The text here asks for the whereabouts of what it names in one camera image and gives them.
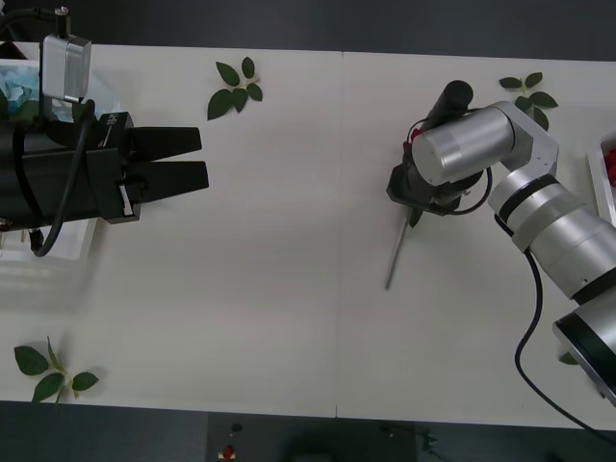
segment dark floor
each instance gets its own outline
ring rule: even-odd
[[[2,462],[215,462],[228,444],[238,462],[298,453],[339,462],[616,460],[616,449],[583,430],[0,402]]]
[[[616,61],[609,0],[7,0],[94,43]]]

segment artificial leaf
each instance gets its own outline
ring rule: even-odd
[[[528,77],[526,77],[524,85],[526,85],[527,89],[532,89],[535,85],[537,85],[542,80],[543,80],[543,72],[533,72]]]
[[[5,94],[0,91],[0,120],[9,119],[9,100]]]
[[[216,63],[216,67],[225,84],[231,87],[236,87],[240,84],[240,76],[229,64]]]
[[[56,404],[60,402],[60,398],[62,397],[63,391],[64,391],[64,386],[60,387],[60,390],[58,390],[58,394],[56,395]]]
[[[53,348],[51,347],[51,342],[49,341],[49,336],[47,336],[47,353],[49,354],[49,359],[51,359],[51,364],[58,371],[63,371],[64,368],[60,365],[60,361],[56,357],[56,353],[54,353]]]
[[[539,126],[547,132],[550,128],[550,122],[548,121],[546,113],[541,111],[539,108],[534,108],[532,111],[535,122],[537,122],[537,124],[539,124]]]
[[[500,79],[499,83],[501,87],[508,90],[520,89],[522,87],[522,81],[515,77],[505,77],[504,79]]]
[[[28,123],[33,123],[39,115],[38,101],[26,101],[17,111],[9,116],[10,120],[23,120]]]
[[[247,56],[242,61],[242,72],[246,79],[254,77],[254,62]]]
[[[539,106],[540,108],[557,108],[558,104],[554,101],[554,98],[549,96],[544,91],[536,91],[530,96],[530,101],[535,106]]]
[[[248,96],[255,101],[263,101],[263,92],[261,91],[261,87],[257,84],[248,85],[248,87],[246,87],[246,91],[248,91]]]
[[[53,397],[62,388],[64,376],[61,372],[54,372],[46,375],[35,388],[35,394],[32,397],[32,402],[41,402],[44,399]]]
[[[528,98],[524,96],[518,96],[516,98],[516,107],[523,113],[528,111],[531,106],[532,106],[532,103],[530,102]]]
[[[233,90],[233,105],[238,113],[244,108],[246,101],[248,100],[248,93],[244,89]]]
[[[45,357],[31,346],[16,346],[14,352],[19,370],[26,375],[39,375],[49,369]]]
[[[568,366],[577,366],[578,365],[578,361],[576,361],[576,358],[574,358],[573,354],[571,354],[569,351],[567,351],[565,354],[560,356],[558,358],[558,361],[560,361],[561,363],[566,364]]]
[[[83,392],[92,387],[98,381],[98,377],[91,372],[81,372],[73,378],[73,390]]]
[[[233,106],[233,94],[229,90],[219,90],[208,104],[208,120],[214,120],[227,114]]]
[[[424,211],[422,209],[416,209],[415,207],[411,207],[408,212],[408,225],[411,228],[414,228],[415,226],[417,226],[417,223],[420,222],[420,218],[422,217],[423,214],[424,214]]]

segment table surface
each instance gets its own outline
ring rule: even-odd
[[[246,54],[264,101],[207,122],[215,62]],[[560,104],[558,178],[593,202],[585,149],[616,121],[616,64],[95,46],[92,69],[136,125],[198,126],[203,150],[183,158],[207,162],[211,187],[99,223],[69,302],[0,308],[1,399],[30,398],[13,347],[49,335],[72,371],[101,376],[83,403],[571,426],[513,367],[534,291],[489,207],[424,217],[385,292],[403,211],[384,189],[449,80],[481,106],[512,98],[499,78],[541,70]],[[575,305],[545,284],[524,364],[575,415],[616,429],[583,372],[557,361],[551,323]]]

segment plant sprig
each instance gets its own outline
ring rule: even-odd
[[[41,375],[50,369],[47,358],[31,346],[16,346],[14,353],[19,370],[26,375]],[[98,377],[91,372],[81,372],[74,377],[70,375],[54,353],[49,337],[47,337],[47,354],[49,354],[51,360],[51,369],[56,372],[52,372],[40,380],[32,396],[32,402],[41,402],[56,395],[56,403],[58,403],[66,387],[72,389],[73,395],[78,398],[79,392],[91,388],[98,382]]]
[[[216,67],[222,81],[233,90],[222,89],[212,95],[208,104],[208,120],[224,116],[231,108],[240,113],[248,97],[254,101],[263,101],[263,91],[257,85],[261,80],[256,76],[254,62],[250,58],[246,57],[242,61],[242,74],[246,79],[243,83],[240,74],[229,64],[216,63]]]
[[[516,107],[532,118],[546,132],[550,129],[546,109],[557,108],[558,103],[544,91],[529,93],[528,90],[536,87],[543,80],[542,72],[533,72],[524,80],[516,77],[505,77],[499,80],[500,86],[507,90],[517,90],[522,93],[515,101]]]

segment small red item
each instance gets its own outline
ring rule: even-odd
[[[231,460],[233,454],[235,454],[235,450],[232,446],[227,446],[225,449],[222,450],[222,458],[224,460]]]
[[[616,149],[609,151],[609,154],[605,156],[605,166],[608,170],[616,166]]]
[[[616,166],[607,171],[607,178],[609,178],[610,185],[616,186]]]

